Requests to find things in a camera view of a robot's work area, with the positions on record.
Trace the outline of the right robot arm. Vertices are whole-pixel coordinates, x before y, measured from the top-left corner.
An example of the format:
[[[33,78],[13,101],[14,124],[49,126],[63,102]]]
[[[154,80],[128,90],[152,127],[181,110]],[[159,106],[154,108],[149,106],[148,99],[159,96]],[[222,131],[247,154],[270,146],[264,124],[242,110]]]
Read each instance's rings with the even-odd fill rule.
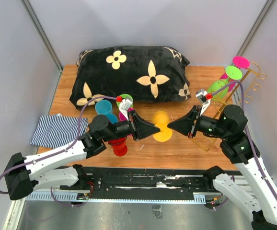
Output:
[[[201,132],[205,136],[221,139],[222,152],[244,176],[254,195],[244,191],[218,166],[204,171],[203,188],[223,193],[243,211],[254,230],[277,230],[277,188],[245,127],[248,120],[243,109],[227,105],[219,119],[201,115],[200,111],[200,106],[194,106],[188,114],[169,123],[168,127],[188,138]]]

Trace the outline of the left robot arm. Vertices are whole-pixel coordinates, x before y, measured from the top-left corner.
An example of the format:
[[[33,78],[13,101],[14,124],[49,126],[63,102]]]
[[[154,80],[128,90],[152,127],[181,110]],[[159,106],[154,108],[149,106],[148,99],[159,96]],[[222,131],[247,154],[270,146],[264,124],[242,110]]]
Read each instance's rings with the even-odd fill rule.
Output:
[[[160,131],[135,111],[128,116],[128,120],[112,124],[107,116],[97,115],[89,123],[89,130],[73,142],[39,155],[24,157],[20,152],[13,154],[2,174],[10,200],[19,200],[38,189],[59,185],[81,190],[87,186],[87,176],[78,173],[74,166],[62,168],[63,165],[98,155],[106,150],[106,142],[121,142],[129,135],[138,141]]]

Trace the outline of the teal glass green base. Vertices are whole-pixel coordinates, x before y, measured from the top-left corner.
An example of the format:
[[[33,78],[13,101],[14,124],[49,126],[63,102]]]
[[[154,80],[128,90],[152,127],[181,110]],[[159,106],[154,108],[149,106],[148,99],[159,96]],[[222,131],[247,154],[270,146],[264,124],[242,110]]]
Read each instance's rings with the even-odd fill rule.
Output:
[[[112,124],[115,124],[118,122],[118,118],[114,114],[106,114],[105,116],[109,119],[109,121]]]

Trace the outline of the blue wine glass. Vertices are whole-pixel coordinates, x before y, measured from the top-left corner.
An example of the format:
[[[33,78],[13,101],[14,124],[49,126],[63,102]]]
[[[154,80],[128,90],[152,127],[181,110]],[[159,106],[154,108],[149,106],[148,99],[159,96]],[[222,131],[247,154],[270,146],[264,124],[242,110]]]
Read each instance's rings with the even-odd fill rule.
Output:
[[[100,100],[95,104],[95,110],[98,115],[107,115],[113,113],[112,104],[108,100]]]

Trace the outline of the yellow wine glass orange base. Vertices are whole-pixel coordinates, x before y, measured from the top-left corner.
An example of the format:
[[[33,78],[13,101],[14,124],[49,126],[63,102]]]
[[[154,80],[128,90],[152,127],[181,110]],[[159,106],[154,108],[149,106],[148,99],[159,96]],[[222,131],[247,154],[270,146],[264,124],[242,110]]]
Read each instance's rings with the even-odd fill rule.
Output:
[[[152,118],[152,122],[160,129],[160,132],[152,135],[156,141],[166,142],[172,137],[173,131],[167,127],[170,122],[167,112],[157,111]]]

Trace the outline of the red wine glass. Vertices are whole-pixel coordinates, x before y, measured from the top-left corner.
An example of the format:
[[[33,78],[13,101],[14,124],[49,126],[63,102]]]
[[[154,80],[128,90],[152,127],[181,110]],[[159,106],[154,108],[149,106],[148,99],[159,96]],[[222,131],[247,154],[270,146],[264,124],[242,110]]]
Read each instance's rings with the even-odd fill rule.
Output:
[[[113,152],[116,156],[122,157],[127,154],[128,148],[126,145],[127,138],[119,138],[108,141],[108,144],[113,148]]]

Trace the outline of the light green wine glass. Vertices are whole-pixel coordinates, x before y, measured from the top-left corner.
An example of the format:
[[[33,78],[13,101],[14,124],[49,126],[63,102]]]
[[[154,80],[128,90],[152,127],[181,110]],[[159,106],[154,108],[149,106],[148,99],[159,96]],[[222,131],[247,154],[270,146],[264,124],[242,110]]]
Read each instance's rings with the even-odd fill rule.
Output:
[[[132,98],[131,95],[126,94],[126,93],[117,96],[117,101],[116,101],[117,107],[120,106],[120,104],[121,104],[121,102],[122,102],[123,99],[129,99],[130,102],[131,102],[130,108],[133,108],[133,98]]]

